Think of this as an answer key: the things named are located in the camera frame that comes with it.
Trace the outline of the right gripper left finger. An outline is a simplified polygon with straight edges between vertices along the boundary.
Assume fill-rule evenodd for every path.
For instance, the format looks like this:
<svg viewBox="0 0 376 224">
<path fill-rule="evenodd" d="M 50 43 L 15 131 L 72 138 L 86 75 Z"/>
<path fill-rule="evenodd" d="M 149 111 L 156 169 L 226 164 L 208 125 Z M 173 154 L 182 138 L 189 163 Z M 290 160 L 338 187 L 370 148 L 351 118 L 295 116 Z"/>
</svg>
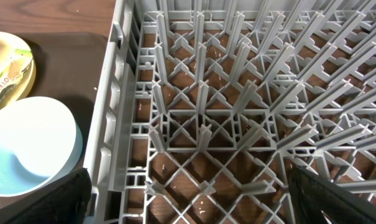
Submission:
<svg viewBox="0 0 376 224">
<path fill-rule="evenodd" d="M 22 200 L 6 207 L 6 223 L 83 223 L 91 198 L 91 179 L 77 169 Z"/>
</svg>

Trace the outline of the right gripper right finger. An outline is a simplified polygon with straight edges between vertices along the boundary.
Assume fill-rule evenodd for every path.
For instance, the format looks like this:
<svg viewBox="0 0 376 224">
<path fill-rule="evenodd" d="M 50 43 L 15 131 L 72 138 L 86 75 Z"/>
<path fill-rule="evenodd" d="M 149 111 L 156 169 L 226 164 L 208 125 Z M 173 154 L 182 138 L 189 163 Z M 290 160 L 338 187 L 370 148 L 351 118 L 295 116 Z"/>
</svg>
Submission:
<svg viewBox="0 0 376 224">
<path fill-rule="evenodd" d="M 376 193 L 376 180 L 334 184 L 294 167 L 288 188 L 297 223 L 376 223 L 376 205 L 358 196 Z"/>
</svg>

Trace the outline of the light blue bowl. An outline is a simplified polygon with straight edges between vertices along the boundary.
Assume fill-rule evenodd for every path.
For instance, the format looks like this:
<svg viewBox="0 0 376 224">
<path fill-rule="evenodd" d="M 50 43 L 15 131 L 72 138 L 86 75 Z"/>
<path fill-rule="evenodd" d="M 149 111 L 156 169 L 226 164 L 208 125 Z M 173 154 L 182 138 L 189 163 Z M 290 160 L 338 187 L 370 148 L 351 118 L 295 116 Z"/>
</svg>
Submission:
<svg viewBox="0 0 376 224">
<path fill-rule="evenodd" d="M 83 138 L 62 102 L 35 96 L 0 110 L 0 197 L 24 195 L 67 175 Z"/>
</svg>

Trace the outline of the green snack wrapper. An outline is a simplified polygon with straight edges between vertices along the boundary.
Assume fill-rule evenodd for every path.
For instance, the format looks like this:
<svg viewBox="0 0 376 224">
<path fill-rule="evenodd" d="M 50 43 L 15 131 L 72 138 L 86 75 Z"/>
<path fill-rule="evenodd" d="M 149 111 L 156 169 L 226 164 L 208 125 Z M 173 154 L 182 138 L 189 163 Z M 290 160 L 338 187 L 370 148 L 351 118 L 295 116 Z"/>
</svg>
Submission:
<svg viewBox="0 0 376 224">
<path fill-rule="evenodd" d="M 26 97 L 34 80 L 35 62 L 30 50 L 0 48 L 0 110 Z"/>
</svg>

